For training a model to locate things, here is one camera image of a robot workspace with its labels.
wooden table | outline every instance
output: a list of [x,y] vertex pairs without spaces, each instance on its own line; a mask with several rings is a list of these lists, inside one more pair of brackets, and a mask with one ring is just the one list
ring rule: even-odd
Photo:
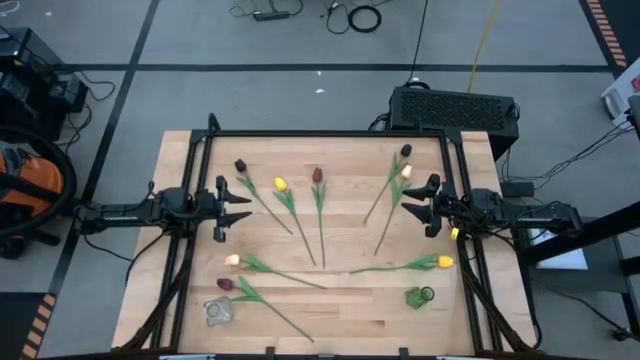
[[[160,149],[154,181],[156,188],[179,186],[189,132],[166,132]],[[464,133],[464,148],[473,187],[499,191],[496,169],[485,133]],[[232,193],[251,197],[235,179],[233,162],[242,158],[263,200],[292,230],[289,235],[258,202],[229,205],[229,212],[253,211],[227,232],[227,243],[213,240],[213,223],[199,227],[194,264],[179,351],[206,353],[264,353],[274,346],[278,354],[334,353],[342,355],[393,355],[407,347],[412,355],[473,354],[469,320],[458,267],[430,272],[348,271],[380,265],[402,265],[421,256],[438,253],[457,259],[455,243],[444,226],[435,239],[424,237],[423,226],[398,208],[377,256],[373,251],[391,209],[391,190],[383,195],[368,224],[363,219],[386,181],[392,154],[403,144],[413,145],[410,163],[413,187],[426,183],[431,173],[443,173],[436,139],[428,138],[215,138],[211,154],[208,188],[215,176],[224,175]],[[455,162],[456,189],[462,192]],[[324,210],[326,269],[313,266],[295,222],[271,194],[273,178],[285,178],[293,189],[300,222],[314,256],[321,259],[316,207],[311,192],[311,173],[322,167],[328,181]],[[412,201],[405,197],[403,201]],[[138,251],[159,233],[143,229]],[[513,251],[497,239],[484,243],[495,303],[511,326],[529,344],[535,335],[529,307]],[[128,340],[156,305],[164,270],[168,241],[143,255],[131,272],[113,344]],[[272,274],[256,274],[229,268],[227,255],[251,253],[276,270],[324,285],[311,288]],[[315,343],[301,336],[270,309],[257,303],[235,304],[233,322],[208,327],[203,303],[217,297],[240,296],[225,292],[218,278],[244,276],[255,289],[293,322],[308,332]],[[413,286],[430,286],[436,296],[419,310],[405,305],[404,292]],[[483,342],[490,348],[486,316],[478,303]],[[163,344],[173,310],[165,321]]]

tulip flower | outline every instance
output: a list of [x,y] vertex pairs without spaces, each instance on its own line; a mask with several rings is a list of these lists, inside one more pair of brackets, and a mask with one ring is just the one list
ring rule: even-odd
[[293,190],[289,189],[287,186],[287,182],[282,178],[275,178],[273,180],[273,184],[276,186],[276,190],[278,192],[274,192],[273,195],[280,200],[280,202],[289,209],[289,212],[293,216],[293,219],[296,221],[296,225],[298,225],[298,230],[300,230],[300,234],[302,235],[302,240],[304,240],[304,245],[307,247],[307,251],[309,252],[309,257],[311,258],[311,262],[313,265],[316,265],[316,260],[313,258],[313,254],[311,253],[311,248],[309,247],[309,242],[307,241],[307,237],[304,235],[304,231],[302,231],[302,226],[300,225],[300,221],[298,220],[298,215],[296,214],[296,205],[293,201]]
[[284,181],[283,178],[273,179],[273,184],[276,186],[276,190],[278,190],[278,192],[285,192],[289,188],[287,186],[287,182]]
[[448,269],[454,265],[455,261],[451,256],[441,255],[438,258],[438,266],[441,269]]
[[400,155],[403,157],[409,157],[409,155],[411,155],[411,145],[405,144],[400,150]]
[[222,290],[233,290],[233,280],[231,279],[218,279],[218,281],[216,281],[216,284],[218,284],[218,287]]
[[278,222],[278,224],[280,224],[280,226],[282,226],[285,230],[287,230],[289,234],[293,235],[293,231],[289,230],[289,228],[282,221],[280,221],[280,219],[278,219],[276,214],[274,214],[273,211],[269,209],[267,204],[265,204],[264,201],[262,201],[262,198],[260,198],[260,195],[258,194],[258,190],[256,190],[256,187],[255,185],[253,185],[253,181],[251,180],[251,177],[247,173],[247,164],[245,164],[244,161],[242,161],[242,159],[236,160],[236,162],[233,164],[235,165],[236,170],[238,170],[238,172],[242,174],[242,176],[238,176],[236,177],[236,179],[251,192],[251,195],[253,195],[253,197],[256,200],[258,200],[258,202],[260,202],[260,204],[262,204],[262,206],[264,206],[265,209],[267,209],[271,217],[273,217]]
[[224,264],[227,266],[237,266],[240,265],[240,255],[233,254],[224,258]]
[[282,314],[278,309],[273,307],[270,303],[267,302],[258,292],[249,285],[247,280],[240,276],[240,290],[245,293],[245,296],[239,296],[231,299],[231,301],[241,302],[241,301],[251,301],[257,302],[266,305],[269,309],[273,310],[278,316],[280,316],[287,324],[291,325],[294,329],[296,329],[300,334],[309,339],[309,341],[314,342],[311,336],[309,336],[304,330],[300,329],[296,324],[294,324],[291,320],[289,320],[284,314]]
[[398,176],[398,174],[400,174],[400,171],[402,171],[402,169],[405,167],[406,164],[402,162],[402,158],[407,158],[409,155],[411,155],[411,145],[409,144],[404,145],[402,147],[402,150],[400,150],[400,155],[401,155],[401,159],[398,159],[398,156],[396,154],[393,154],[393,162],[391,163],[391,171],[389,172],[389,177],[387,178],[387,182],[382,187],[382,190],[380,191],[380,194],[378,194],[378,197],[373,202],[373,205],[371,205],[371,209],[369,209],[367,216],[365,216],[364,221],[362,222],[363,224],[367,223],[369,216],[371,216],[373,209],[378,204],[378,200],[380,200],[380,198],[382,197],[382,194],[387,189],[387,186],[389,186],[389,184],[391,183],[391,180],[394,179],[396,176]]
[[322,209],[324,208],[324,198],[327,190],[327,182],[322,184],[322,169],[316,168],[313,171],[311,180],[315,183],[315,187],[311,187],[313,198],[316,200],[316,208],[318,209],[318,226],[320,227],[320,247],[322,248],[322,267],[325,267],[324,257],[324,236],[322,234]]
[[409,180],[409,178],[411,177],[411,170],[413,170],[411,165],[406,165],[404,169],[402,169],[402,171],[400,172],[400,176]]

orange vacuum cleaner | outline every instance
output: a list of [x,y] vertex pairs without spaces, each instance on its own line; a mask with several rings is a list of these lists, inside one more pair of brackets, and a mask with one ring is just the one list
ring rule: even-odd
[[[36,154],[24,150],[28,144]],[[32,241],[60,239],[39,229],[72,213],[76,175],[52,142],[23,129],[0,127],[0,257],[15,259]]]

cable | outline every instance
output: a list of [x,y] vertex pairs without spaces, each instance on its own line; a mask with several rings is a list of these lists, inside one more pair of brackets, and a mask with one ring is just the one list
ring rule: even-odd
[[629,332],[627,329],[623,328],[622,326],[618,325],[616,322],[614,322],[613,320],[609,319],[608,317],[606,317],[603,313],[601,313],[598,309],[596,309],[593,305],[589,304],[587,301],[580,299],[579,297],[575,297],[569,294],[565,294],[563,292],[560,292],[556,289],[553,289],[551,287],[549,287],[546,284],[543,284],[541,281],[539,281],[538,279],[536,279],[533,276],[530,276],[531,280],[533,280],[534,282],[536,282],[538,285],[540,285],[542,288],[544,288],[545,290],[552,292],[558,296],[562,296],[564,298],[570,299],[570,300],[574,300],[577,301],[579,303],[581,303],[582,305],[586,306],[587,308],[589,308],[589,310],[591,310],[594,314],[596,314],[600,319],[604,320],[606,323],[608,323],[609,325],[613,326],[616,330],[625,333],[627,336],[629,336],[629,338],[640,342],[640,337],[634,335],[633,333]]
[[378,3],[377,3],[377,2],[375,2],[375,1],[373,1],[373,0],[371,0],[371,6],[378,7],[378,6],[380,6],[380,5],[384,5],[384,4],[386,4],[386,3],[388,3],[388,2],[391,2],[391,1],[393,1],[393,0],[382,0],[382,1],[380,1],[380,2],[378,2]]
[[11,13],[14,13],[20,10],[20,1],[5,1],[0,3],[0,8],[3,8],[5,5],[14,4],[13,9],[9,10],[0,10],[0,17],[5,17]]
[[111,255],[117,257],[118,259],[122,259],[122,260],[125,260],[125,261],[132,261],[132,259],[124,257],[124,256],[122,256],[120,254],[116,254],[115,252],[113,252],[113,251],[111,251],[109,249],[105,249],[103,247],[100,247],[98,245],[93,244],[92,242],[89,241],[89,239],[87,238],[87,235],[84,234],[84,233],[82,234],[82,237],[84,238],[84,241],[87,243],[87,245],[91,246],[92,248],[94,248],[96,250],[104,251],[104,252],[106,252],[108,254],[111,254]]
[[555,177],[556,175],[558,175],[561,172],[563,172],[565,169],[567,169],[574,162],[577,162],[577,161],[580,161],[580,160],[583,160],[583,159],[587,158],[588,156],[592,155],[593,153],[595,153],[596,151],[598,151],[600,148],[602,148],[603,146],[607,145],[611,141],[617,139],[618,137],[622,136],[623,134],[626,134],[628,132],[633,131],[633,129],[628,129],[628,130],[620,129],[620,126],[622,126],[622,125],[624,125],[624,123],[620,124],[619,126],[615,127],[614,129],[608,131],[606,134],[604,134],[602,137],[600,137],[598,140],[593,142],[591,145],[587,146],[585,149],[583,149],[582,151],[580,151],[576,155],[572,156],[571,158],[569,158],[567,160],[564,160],[564,161],[561,161],[561,162],[557,163],[551,169],[549,169],[547,172],[545,172],[542,175],[538,175],[538,176],[513,176],[513,177],[510,176],[509,175],[509,165],[510,165],[511,149],[509,149],[507,151],[507,158],[505,159],[505,162],[503,162],[502,169],[501,169],[503,181],[506,180],[506,182],[511,182],[512,180],[523,180],[523,181],[544,180],[544,182],[542,184],[540,184],[540,185],[535,187],[535,190],[539,190],[542,187],[544,187],[546,184],[548,184],[553,177]]
[[418,35],[418,43],[416,44],[416,51],[413,54],[413,62],[411,63],[411,72],[409,73],[409,78],[405,83],[409,83],[413,78],[413,72],[416,69],[416,61],[418,60],[418,52],[420,52],[420,43],[422,42],[422,30],[424,30],[424,19],[427,16],[427,5],[429,4],[428,0],[424,0],[424,9],[422,9],[422,20],[420,21],[420,33]]
[[93,92],[93,89],[91,89],[89,86],[87,86],[87,89],[89,90],[89,94],[91,94],[91,97],[93,98],[93,100],[95,101],[103,101],[108,99],[111,95],[113,95],[113,93],[116,91],[116,84],[112,81],[108,81],[108,80],[99,80],[99,81],[95,81],[95,80],[91,80],[87,74],[85,74],[84,71],[80,70],[79,71],[80,74],[82,74],[82,76],[84,76],[85,80],[87,80],[88,83],[92,84],[92,85],[109,85],[111,87],[111,90],[109,90],[109,92],[107,93],[107,95],[98,98],[96,97],[96,94]]
[[489,32],[491,31],[491,27],[493,26],[493,20],[496,18],[496,13],[500,8],[502,0],[496,0],[496,5],[493,7],[491,11],[491,16],[489,17],[489,22],[487,22],[487,27],[484,29],[484,34],[482,35],[482,40],[480,40],[480,45],[478,45],[478,51],[476,51],[476,57],[473,60],[473,67],[471,68],[471,78],[469,79],[469,87],[467,88],[467,93],[471,93],[471,87],[473,86],[473,81],[476,78],[476,69],[478,68],[478,60],[480,59],[480,53],[482,53],[482,48],[489,37]]
[[349,18],[349,8],[347,8],[347,6],[345,4],[338,4],[336,0],[331,0],[331,6],[327,7],[327,1],[324,0],[324,7],[325,9],[327,9],[327,21],[325,22],[325,26],[327,27],[327,30],[329,30],[330,33],[335,34],[335,35],[342,35],[344,33],[346,33],[347,31],[349,31],[349,23],[347,22],[347,26],[344,28],[344,30],[338,30],[335,31],[333,29],[331,29],[331,25],[329,25],[329,22],[331,21],[331,15],[333,15],[333,12],[338,9],[338,8],[342,8],[344,9],[344,14],[347,17],[347,19]]
[[158,237],[156,237],[150,243],[148,243],[145,247],[143,247],[142,250],[140,250],[140,252],[137,253],[136,256],[133,257],[133,259],[131,259],[131,263],[129,264],[129,267],[127,267],[127,275],[124,278],[125,286],[127,286],[127,283],[129,282],[129,275],[131,274],[131,270],[133,269],[133,265],[136,263],[136,260],[138,260],[138,258],[142,256],[142,254],[144,254],[145,251],[149,250],[153,245],[155,245],[158,241],[160,241],[160,239],[162,239],[162,237],[165,236],[167,233],[168,233],[167,231],[161,232],[160,235],[158,235]]
[[[302,12],[302,10],[304,9],[304,3],[302,2],[302,0],[298,0],[298,2],[300,3],[300,7],[298,8],[298,10],[296,12],[293,12],[293,13],[290,12],[289,16],[296,16],[296,15],[300,14]],[[269,0],[269,6],[271,6],[271,10],[273,12],[278,12],[278,9],[276,9],[276,6],[274,4],[274,0]]]
[[[253,11],[251,12],[246,12],[244,11],[244,9],[242,8],[242,6],[236,5],[236,6],[232,6],[231,8],[229,8],[229,14],[231,14],[231,16],[233,17],[245,17],[245,16],[251,16],[253,15],[255,12],[258,11],[258,5],[256,4],[256,0],[251,0],[251,3],[253,4]],[[239,9],[240,10],[240,14],[234,14],[233,11],[234,9]]]
[[71,139],[69,141],[58,143],[58,145],[65,145],[64,153],[67,155],[69,155],[69,148],[71,148],[71,145],[80,141],[80,132],[82,132],[82,130],[87,128],[87,126],[89,126],[89,124],[91,124],[91,121],[93,120],[93,112],[91,111],[91,107],[89,106],[89,104],[85,103],[83,109],[84,108],[86,108],[89,113],[87,114],[87,117],[85,118],[84,122],[80,126],[76,126],[71,121],[70,114],[67,114],[67,122],[69,123],[69,126],[74,130],[74,133],[71,136]]

yellow tulip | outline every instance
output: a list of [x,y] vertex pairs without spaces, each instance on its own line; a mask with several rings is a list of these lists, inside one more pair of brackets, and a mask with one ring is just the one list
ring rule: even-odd
[[454,264],[454,260],[451,256],[446,256],[446,255],[440,255],[438,257],[438,266],[441,269],[447,269],[452,267]]
[[276,186],[276,190],[278,190],[278,192],[284,192],[288,188],[287,182],[284,181],[283,178],[275,178],[275,179],[273,179],[273,184]]

